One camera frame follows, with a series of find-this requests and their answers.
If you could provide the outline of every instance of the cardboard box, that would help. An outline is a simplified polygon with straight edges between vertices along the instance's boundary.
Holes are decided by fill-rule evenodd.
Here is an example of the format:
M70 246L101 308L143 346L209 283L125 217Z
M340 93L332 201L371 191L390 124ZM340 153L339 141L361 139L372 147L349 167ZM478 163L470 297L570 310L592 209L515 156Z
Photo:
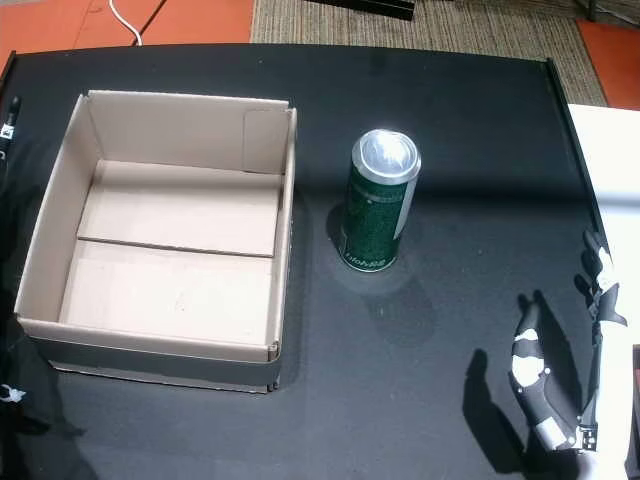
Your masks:
M45 356L142 381L277 386L295 130L283 101L80 96L15 306Z

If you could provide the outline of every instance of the black table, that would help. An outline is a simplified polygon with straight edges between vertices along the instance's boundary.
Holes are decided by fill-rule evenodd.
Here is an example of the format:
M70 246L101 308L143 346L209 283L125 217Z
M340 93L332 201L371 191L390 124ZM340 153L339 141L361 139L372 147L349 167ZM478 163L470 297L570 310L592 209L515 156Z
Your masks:
M30 341L14 345L8 321L0 372L29 391L24 411L38 422L14 422L31 434L7 429L5 447L35 478L546 479L570 463L528 440L507 380L521 304L538 291L556 372L576 401L588 382L590 318L574 276L581 233L599 221L551 64L311 46L18 56L2 104L24 97L0 204L3 311L87 89L299 109L282 386L251 395L57 374ZM332 236L351 146L374 127L413 138L423 170L398 262L368 276L341 262Z

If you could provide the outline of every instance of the white panel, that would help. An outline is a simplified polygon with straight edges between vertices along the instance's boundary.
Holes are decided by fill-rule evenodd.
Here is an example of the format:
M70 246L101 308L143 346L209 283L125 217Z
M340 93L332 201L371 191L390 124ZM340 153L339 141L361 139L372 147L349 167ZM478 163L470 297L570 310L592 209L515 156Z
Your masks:
M620 279L616 310L640 344L640 112L569 108Z

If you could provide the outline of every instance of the can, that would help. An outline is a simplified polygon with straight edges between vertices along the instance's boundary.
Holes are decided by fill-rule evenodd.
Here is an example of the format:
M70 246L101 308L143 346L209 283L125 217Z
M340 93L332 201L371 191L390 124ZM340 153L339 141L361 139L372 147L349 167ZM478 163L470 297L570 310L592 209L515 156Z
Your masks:
M349 266L375 272L395 261L420 167L403 133L371 130L355 143L339 245Z

